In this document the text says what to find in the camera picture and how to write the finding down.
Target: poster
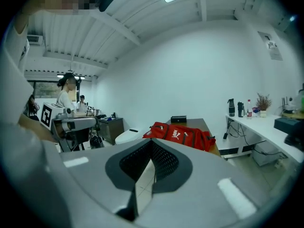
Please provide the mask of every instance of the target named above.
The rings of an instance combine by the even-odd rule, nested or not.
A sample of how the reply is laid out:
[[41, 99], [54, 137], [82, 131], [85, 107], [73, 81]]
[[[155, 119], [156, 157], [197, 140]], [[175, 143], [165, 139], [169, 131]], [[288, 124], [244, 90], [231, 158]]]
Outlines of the poster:
[[283, 61], [279, 48], [277, 47], [274, 40], [268, 33], [258, 31], [262, 41], [265, 43], [266, 49], [268, 50], [271, 59]]

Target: red bag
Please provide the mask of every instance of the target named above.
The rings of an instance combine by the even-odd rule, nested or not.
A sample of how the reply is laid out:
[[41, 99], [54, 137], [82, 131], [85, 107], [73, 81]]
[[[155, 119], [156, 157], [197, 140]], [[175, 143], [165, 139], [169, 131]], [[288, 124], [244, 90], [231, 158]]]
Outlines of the red bag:
[[158, 122], [154, 123], [151, 130], [143, 135], [143, 138], [165, 139], [207, 152], [215, 143], [215, 137], [211, 137], [209, 132]]

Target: ceiling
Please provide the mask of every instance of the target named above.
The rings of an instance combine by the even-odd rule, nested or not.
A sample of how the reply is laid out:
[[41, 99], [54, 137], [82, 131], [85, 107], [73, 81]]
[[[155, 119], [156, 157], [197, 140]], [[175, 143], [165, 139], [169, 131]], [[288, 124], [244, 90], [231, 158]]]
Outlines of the ceiling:
[[30, 17], [28, 34], [43, 36], [43, 50], [32, 47], [27, 71], [66, 72], [73, 57], [77, 75], [100, 75], [130, 50], [180, 25], [233, 19], [237, 8], [253, 12], [284, 31], [289, 16], [276, 0], [114, 0], [106, 12]]

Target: white reflective strip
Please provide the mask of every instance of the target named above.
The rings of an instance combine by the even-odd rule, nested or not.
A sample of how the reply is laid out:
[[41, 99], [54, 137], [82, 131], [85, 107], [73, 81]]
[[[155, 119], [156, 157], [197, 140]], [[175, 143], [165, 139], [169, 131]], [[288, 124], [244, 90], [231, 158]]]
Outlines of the white reflective strip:
[[67, 168], [69, 168], [69, 167], [81, 165], [81, 164], [84, 164], [87, 162], [89, 162], [89, 159], [87, 157], [81, 157], [81, 158], [73, 159], [70, 161], [65, 161], [63, 163]]
[[218, 187], [224, 194], [226, 200], [231, 205], [239, 219], [245, 219], [253, 215], [257, 208], [242, 193], [242, 191], [233, 184], [230, 178], [222, 179], [218, 182]]
[[62, 128], [63, 128], [63, 130], [64, 130], [65, 132], [71, 131], [71, 130], [69, 129], [69, 127], [67, 126], [67, 123], [62, 123], [61, 125], [62, 125]]

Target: black perforated grip pad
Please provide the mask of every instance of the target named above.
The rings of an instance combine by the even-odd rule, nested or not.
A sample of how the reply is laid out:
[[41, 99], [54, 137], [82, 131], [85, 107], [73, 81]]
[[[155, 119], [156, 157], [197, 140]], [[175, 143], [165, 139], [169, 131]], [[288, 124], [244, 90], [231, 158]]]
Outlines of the black perforated grip pad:
[[132, 191], [150, 160], [157, 180], [152, 193], [175, 191], [192, 173], [192, 163], [186, 155], [157, 139], [146, 139], [113, 155], [105, 164], [105, 172], [115, 187]]

